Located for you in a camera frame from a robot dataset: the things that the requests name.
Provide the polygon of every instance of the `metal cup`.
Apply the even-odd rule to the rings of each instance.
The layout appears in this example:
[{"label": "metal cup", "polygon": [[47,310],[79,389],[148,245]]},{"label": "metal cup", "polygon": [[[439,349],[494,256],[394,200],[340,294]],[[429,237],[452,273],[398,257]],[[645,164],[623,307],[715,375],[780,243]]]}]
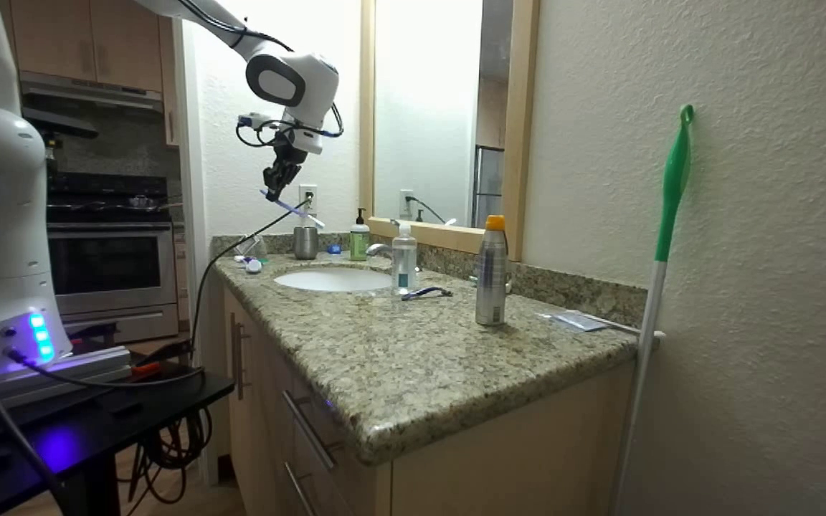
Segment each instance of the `metal cup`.
[{"label": "metal cup", "polygon": [[292,231],[292,246],[295,249],[295,258],[299,260],[317,258],[318,228],[295,228],[295,231]]}]

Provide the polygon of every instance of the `granite countertop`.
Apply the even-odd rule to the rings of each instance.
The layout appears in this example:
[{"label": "granite countertop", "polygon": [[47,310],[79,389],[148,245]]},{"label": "granite countertop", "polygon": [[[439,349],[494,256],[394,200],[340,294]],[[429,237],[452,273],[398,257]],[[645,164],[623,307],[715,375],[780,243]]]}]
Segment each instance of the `granite countertop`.
[{"label": "granite countertop", "polygon": [[[453,297],[401,301],[389,290],[313,292],[273,278],[301,267],[331,267],[327,254],[299,262],[271,254],[261,274],[230,259],[216,271],[255,323],[322,398],[330,401],[364,464],[381,464],[632,360],[636,340],[617,330],[571,333],[539,313],[561,311],[509,296],[507,324],[473,321],[475,288],[419,273],[420,287]],[[340,261],[390,274],[387,258]]]}]

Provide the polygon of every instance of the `faucet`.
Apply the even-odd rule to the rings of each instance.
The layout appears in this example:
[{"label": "faucet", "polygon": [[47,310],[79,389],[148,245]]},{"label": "faucet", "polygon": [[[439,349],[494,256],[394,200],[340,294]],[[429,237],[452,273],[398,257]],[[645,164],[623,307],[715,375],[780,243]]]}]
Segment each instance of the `faucet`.
[{"label": "faucet", "polygon": [[365,254],[369,256],[377,256],[378,254],[383,254],[394,261],[394,253],[392,252],[391,246],[387,244],[372,244],[368,246],[368,249],[365,249]]}]

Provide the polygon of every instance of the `stove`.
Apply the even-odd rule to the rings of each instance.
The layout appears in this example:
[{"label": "stove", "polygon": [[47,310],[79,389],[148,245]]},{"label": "stove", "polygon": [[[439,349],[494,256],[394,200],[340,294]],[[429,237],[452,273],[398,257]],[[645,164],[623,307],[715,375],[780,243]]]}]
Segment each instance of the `stove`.
[{"label": "stove", "polygon": [[47,176],[53,290],[70,338],[115,343],[177,334],[174,236],[163,177]]}]

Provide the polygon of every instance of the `range hood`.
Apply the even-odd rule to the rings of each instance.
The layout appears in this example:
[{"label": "range hood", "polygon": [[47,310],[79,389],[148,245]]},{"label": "range hood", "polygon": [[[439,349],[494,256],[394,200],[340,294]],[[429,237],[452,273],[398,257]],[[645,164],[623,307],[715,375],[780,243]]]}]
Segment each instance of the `range hood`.
[{"label": "range hood", "polygon": [[159,92],[105,85],[102,82],[69,79],[43,73],[21,72],[21,92],[47,97],[75,98],[101,102],[102,104],[124,105],[127,108],[164,111]]}]

